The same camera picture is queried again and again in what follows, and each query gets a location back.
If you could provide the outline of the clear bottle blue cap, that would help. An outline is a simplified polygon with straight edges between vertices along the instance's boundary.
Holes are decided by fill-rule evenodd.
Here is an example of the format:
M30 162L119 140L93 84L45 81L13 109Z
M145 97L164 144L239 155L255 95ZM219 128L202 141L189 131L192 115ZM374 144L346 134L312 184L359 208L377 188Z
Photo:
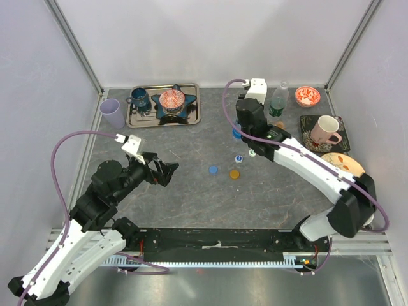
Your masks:
M239 124L238 119L235 119L234 122L234 128L232 129L232 135L234 138L240 140L241 139L241 134L240 134L240 130L241 130L241 125Z

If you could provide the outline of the orange juice bottle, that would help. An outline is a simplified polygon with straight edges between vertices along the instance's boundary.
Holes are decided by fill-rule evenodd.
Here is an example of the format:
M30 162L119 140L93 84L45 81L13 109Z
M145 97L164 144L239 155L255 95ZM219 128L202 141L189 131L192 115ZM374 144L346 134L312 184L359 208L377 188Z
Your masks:
M283 122L281 122L281 121L276 122L274 125L277 126L278 128L281 128L281 129L286 128L285 124Z

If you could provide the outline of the clear bottle green label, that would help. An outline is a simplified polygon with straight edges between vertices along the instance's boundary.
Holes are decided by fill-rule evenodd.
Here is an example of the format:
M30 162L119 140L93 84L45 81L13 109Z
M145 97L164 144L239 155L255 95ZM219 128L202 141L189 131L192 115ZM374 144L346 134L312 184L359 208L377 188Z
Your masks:
M269 106L269 115L272 117L280 117L287 105L289 98L288 83L282 81L274 90Z

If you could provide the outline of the blue pocari bottle cap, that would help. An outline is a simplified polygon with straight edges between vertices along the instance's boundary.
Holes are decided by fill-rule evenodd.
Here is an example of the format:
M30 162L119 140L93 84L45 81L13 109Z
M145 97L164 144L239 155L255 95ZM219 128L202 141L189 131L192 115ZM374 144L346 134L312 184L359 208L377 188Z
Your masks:
M236 157L235 157L235 162L236 163L241 163L243 161L243 157L241 156L241 155L237 155Z

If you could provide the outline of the plain blue bottle cap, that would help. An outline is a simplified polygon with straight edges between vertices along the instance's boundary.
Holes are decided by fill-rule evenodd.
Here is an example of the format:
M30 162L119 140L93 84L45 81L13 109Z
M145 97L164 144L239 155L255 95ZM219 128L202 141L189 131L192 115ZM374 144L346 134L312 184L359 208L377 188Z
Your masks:
M208 172L212 175L216 175L218 172L218 167L215 165L212 165L209 167Z

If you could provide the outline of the orange bottle cap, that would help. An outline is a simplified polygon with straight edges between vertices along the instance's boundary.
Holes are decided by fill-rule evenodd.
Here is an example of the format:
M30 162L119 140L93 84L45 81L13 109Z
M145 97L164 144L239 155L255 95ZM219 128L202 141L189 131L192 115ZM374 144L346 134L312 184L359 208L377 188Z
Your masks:
M229 177L231 179L238 179L240 177L240 172L238 170L231 170L229 172Z

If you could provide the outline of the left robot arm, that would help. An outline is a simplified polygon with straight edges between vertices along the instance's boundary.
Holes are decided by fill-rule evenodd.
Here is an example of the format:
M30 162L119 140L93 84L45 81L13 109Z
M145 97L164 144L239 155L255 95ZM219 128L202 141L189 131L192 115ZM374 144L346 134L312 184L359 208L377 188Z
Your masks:
M69 213L62 230L41 261L25 276L14 277L9 290L26 305L66 305L78 285L116 252L135 250L139 228L129 219L118 219L92 247L81 250L117 213L117 205L142 182L167 186L178 163L165 163L157 154L128 159L123 167L108 160L98 166L85 193Z

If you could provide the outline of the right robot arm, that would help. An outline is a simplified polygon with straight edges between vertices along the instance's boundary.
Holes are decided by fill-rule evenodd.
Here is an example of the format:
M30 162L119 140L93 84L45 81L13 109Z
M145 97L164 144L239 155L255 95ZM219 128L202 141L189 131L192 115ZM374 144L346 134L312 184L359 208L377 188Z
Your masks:
M313 154L287 131L269 124L263 106L254 98L239 99L235 109L241 139L250 149L295 172L333 203L327 211L299 223L291 239L296 249L306 251L316 240L334 233L352 238L373 218L376 194L371 176L354 176Z

